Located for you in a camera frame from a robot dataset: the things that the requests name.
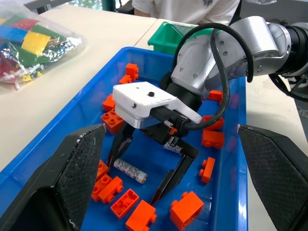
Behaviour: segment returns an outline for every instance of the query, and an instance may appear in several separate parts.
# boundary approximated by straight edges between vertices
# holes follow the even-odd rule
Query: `blue tray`
[[[170,71],[172,55],[137,48],[120,50],[65,106],[64,109],[27,145],[21,153],[0,172],[0,216],[13,201],[34,170],[47,160],[56,150],[66,134],[81,127],[100,123],[102,102],[112,93],[125,73],[127,63],[139,67],[139,81],[157,84]],[[150,225],[152,231],[176,231],[169,219],[170,204],[179,200],[185,191],[194,191],[205,205],[201,214],[186,231],[231,231],[247,230],[247,166],[242,146],[236,134],[238,123],[246,123],[245,79],[230,81],[231,102],[224,115],[225,145],[223,149],[205,148],[201,145],[201,131],[191,131],[185,141],[200,150],[200,154],[183,177],[180,184],[154,206],[157,220]],[[204,101],[199,110],[202,116],[212,115],[218,109],[218,102]],[[107,133],[103,142],[101,159],[106,161],[114,136]],[[199,171],[204,159],[216,159],[211,181],[201,182]],[[141,199],[149,202],[159,183],[168,170],[173,169],[180,156],[163,149],[155,141],[140,131],[122,156],[124,160],[148,174],[141,185],[119,170],[112,168],[111,177],[119,176],[124,190],[115,196],[115,202],[126,190],[132,188]],[[110,210],[111,204],[104,205],[91,200],[82,230],[126,230],[125,222],[135,209],[134,206],[121,220]]]

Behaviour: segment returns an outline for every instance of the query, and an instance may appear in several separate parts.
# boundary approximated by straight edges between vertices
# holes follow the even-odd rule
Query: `bag of lego bricks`
[[[31,12],[12,0],[0,0],[0,84],[41,78],[56,62],[85,47],[81,35]]]

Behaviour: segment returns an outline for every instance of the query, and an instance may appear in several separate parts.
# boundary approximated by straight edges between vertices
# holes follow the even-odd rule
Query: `table surface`
[[[63,5],[44,17],[82,34],[86,49],[43,77],[15,91],[0,85],[0,171],[59,113],[88,81],[123,47],[152,50],[147,41],[165,20]],[[247,123],[288,136],[305,153],[308,146],[292,98],[268,76],[246,85]],[[249,230],[275,230],[248,177]]]

